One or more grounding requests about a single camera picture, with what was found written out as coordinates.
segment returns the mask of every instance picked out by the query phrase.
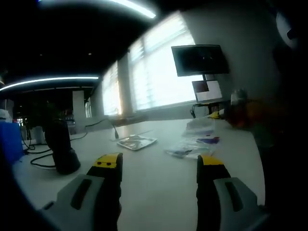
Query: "desk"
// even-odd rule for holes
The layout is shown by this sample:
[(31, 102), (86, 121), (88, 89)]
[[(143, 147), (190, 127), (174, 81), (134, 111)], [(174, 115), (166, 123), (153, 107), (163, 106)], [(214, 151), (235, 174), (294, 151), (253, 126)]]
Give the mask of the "desk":
[[(158, 138), (158, 141), (137, 152), (111, 142), (110, 139), (114, 139), (112, 129), (90, 132), (82, 140), (72, 141), (81, 168), (68, 176), (31, 166), (30, 160), (39, 155), (24, 156), (22, 163), (13, 166), (13, 171), (30, 202), (41, 208), (48, 201), (55, 200), (57, 192), (74, 177), (86, 174), (102, 154), (123, 152), (122, 213), (118, 230), (196, 230), (197, 161), (164, 153), (165, 148), (181, 139), (189, 121), (147, 121), (117, 128), (120, 137), (152, 130), (144, 136)], [(214, 156), (222, 160), (230, 175), (242, 180), (257, 195), (258, 204), (263, 205), (264, 175), (253, 135), (234, 130), (222, 120), (215, 121), (215, 134), (220, 136), (220, 145)], [(40, 163), (52, 164), (52, 158), (48, 158), (41, 159)]]

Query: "blue box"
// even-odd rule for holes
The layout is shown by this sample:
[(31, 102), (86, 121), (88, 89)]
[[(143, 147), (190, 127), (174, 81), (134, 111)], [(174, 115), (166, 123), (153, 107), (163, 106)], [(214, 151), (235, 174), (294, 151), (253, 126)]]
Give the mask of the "blue box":
[(24, 154), (19, 124), (0, 122), (0, 143), (9, 164), (19, 160)]

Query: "ceiling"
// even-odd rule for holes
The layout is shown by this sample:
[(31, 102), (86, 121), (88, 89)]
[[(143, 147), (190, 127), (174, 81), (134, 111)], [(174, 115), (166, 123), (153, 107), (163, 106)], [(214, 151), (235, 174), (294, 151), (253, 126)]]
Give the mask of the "ceiling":
[(157, 16), (150, 19), (107, 0), (62, 0), (67, 4), (50, 6), (44, 1), (13, 1), (5, 8), (0, 75), (6, 84), (44, 75), (101, 76), (151, 26), (199, 3), (131, 0), (154, 11)]

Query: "table surface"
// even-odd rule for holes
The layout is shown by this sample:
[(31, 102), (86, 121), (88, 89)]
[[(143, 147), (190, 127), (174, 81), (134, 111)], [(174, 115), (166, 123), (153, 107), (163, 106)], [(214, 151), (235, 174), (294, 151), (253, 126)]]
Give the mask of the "table surface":
[[(56, 200), (58, 191), (78, 174), (86, 174), (93, 162), (103, 154), (123, 153), (121, 183), (122, 213), (118, 229), (125, 231), (195, 230), (197, 225), (197, 198), (195, 159), (178, 159), (164, 153), (164, 149), (182, 139), (185, 120), (147, 121), (117, 128), (120, 137), (144, 134), (158, 138), (153, 145), (131, 151), (112, 142), (113, 129), (89, 132), (72, 141), (81, 162), (81, 168), (68, 176), (56, 171), (42, 170), (30, 165), (30, 160), (41, 155), (23, 156), (13, 166), (17, 182), (35, 208)], [(214, 157), (222, 160), (232, 177), (238, 177), (256, 195), (259, 205), (265, 202), (265, 184), (261, 159), (253, 135), (235, 130), (226, 121), (215, 121), (216, 136), (220, 142)], [(39, 146), (36, 151), (47, 147)], [(52, 165), (52, 157), (38, 160)]]

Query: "yellow object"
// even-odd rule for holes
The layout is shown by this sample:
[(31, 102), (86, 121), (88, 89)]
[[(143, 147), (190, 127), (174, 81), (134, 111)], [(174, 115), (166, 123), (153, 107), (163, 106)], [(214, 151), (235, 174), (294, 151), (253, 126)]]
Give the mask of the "yellow object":
[(207, 156), (207, 155), (201, 155), (202, 159), (203, 159), (203, 165), (223, 165), (223, 163), (211, 156)]
[(213, 112), (209, 117), (212, 119), (219, 119), (219, 112)]
[(119, 153), (103, 155), (94, 162), (93, 166), (115, 168), (118, 155)]

